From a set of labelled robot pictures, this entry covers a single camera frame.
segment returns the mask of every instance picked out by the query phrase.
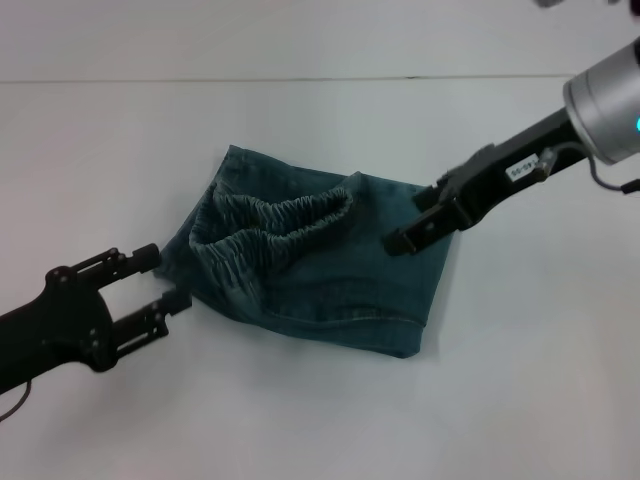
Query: white tabletop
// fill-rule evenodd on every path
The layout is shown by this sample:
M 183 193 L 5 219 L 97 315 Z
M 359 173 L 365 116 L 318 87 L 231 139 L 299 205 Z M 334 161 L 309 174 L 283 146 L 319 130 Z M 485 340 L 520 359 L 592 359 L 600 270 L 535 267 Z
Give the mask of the white tabletop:
M 428 184 L 636 35 L 599 1 L 2 2 L 0 312 L 55 266 L 164 245 L 229 144 Z M 639 478 L 638 202 L 579 164 L 498 206 L 454 240 L 408 360 L 195 302 L 105 374 L 38 377 L 0 424 L 0 477 Z M 168 288 L 138 275 L 104 295 L 120 317 Z
M 5 85 L 0 309 L 58 264 L 166 242 L 230 143 L 429 183 L 552 112 L 561 86 Z M 284 338 L 196 302 L 106 374 L 69 365 L 36 379 L 0 426 L 3 477 L 632 478 L 637 201 L 579 165 L 496 208 L 455 241 L 409 360 Z M 119 316 L 165 288 L 138 276 L 106 297 Z

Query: denim fabric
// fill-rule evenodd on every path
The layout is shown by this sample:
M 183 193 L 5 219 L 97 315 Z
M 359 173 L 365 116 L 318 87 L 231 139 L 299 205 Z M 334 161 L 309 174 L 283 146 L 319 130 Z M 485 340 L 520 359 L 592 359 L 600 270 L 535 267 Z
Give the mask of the denim fabric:
M 232 146 L 156 274 L 233 320 L 409 357 L 450 238 L 404 257 L 387 256 L 380 238 L 415 219 L 421 188 Z

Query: black cable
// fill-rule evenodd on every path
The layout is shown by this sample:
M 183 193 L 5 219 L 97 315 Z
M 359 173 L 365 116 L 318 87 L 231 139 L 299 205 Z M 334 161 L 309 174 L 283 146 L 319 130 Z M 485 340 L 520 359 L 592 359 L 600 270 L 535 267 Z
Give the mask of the black cable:
M 611 183 L 607 183 L 604 180 L 602 180 L 599 176 L 598 176 L 598 170 L 596 168 L 596 159 L 593 157 L 593 155 L 591 154 L 591 152 L 589 150 L 587 150 L 584 145 L 578 143 L 578 142 L 565 142 L 565 143 L 561 143 L 559 145 L 556 145 L 555 147 L 548 149 L 554 156 L 557 157 L 557 155 L 562 152 L 563 150 L 576 150 L 580 153 L 582 153 L 587 160 L 589 161 L 589 171 L 591 172 L 591 177 L 593 178 L 593 181 L 596 182 L 598 185 L 600 185 L 602 188 L 606 188 L 607 190 L 612 190 L 614 192 L 623 192 L 623 193 L 630 193 L 630 191 L 625 191 L 625 189 L 623 187 L 627 186 L 627 185 L 631 185 L 633 182 L 629 182 L 625 185 L 613 185 Z
M 18 403 L 16 403 L 13 406 L 13 408 L 9 410 L 7 413 L 0 415 L 0 423 L 4 422 L 7 418 L 9 418 L 11 415 L 13 415 L 18 410 L 20 410 L 20 407 L 22 407 L 22 405 L 24 405 L 24 402 L 27 401 L 27 398 L 29 397 L 30 393 L 31 393 L 31 380 L 27 382 L 27 387 L 24 389 L 24 393 L 22 394 L 22 397 L 20 398 L 20 400 L 18 400 Z

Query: jeans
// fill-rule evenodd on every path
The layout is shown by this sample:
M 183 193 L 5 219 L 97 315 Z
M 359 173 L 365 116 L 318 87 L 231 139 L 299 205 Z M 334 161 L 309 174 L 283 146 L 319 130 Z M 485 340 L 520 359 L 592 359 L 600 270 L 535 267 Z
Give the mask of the jeans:
M 387 256 L 380 239 L 415 219 L 421 188 L 232 146 L 156 274 L 239 322 L 410 357 L 450 238 L 404 257 Z

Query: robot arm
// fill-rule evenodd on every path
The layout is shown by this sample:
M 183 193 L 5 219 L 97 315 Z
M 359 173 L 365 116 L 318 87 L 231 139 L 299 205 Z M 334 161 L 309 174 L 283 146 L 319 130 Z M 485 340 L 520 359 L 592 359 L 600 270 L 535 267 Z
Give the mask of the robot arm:
M 565 108 L 500 145 L 488 145 L 437 184 L 414 197 L 422 215 L 383 239 L 390 255 L 415 254 L 441 238 L 476 225 L 496 205 L 567 167 L 594 157 L 612 165 L 640 153 L 640 38 L 564 87 Z
M 155 245 L 131 257 L 113 248 L 73 267 L 47 273 L 44 291 L 31 303 L 0 317 L 0 394 L 63 363 L 81 362 L 96 372 L 168 335 L 166 315 L 191 306 L 173 290 L 116 322 L 99 289 L 160 264 Z

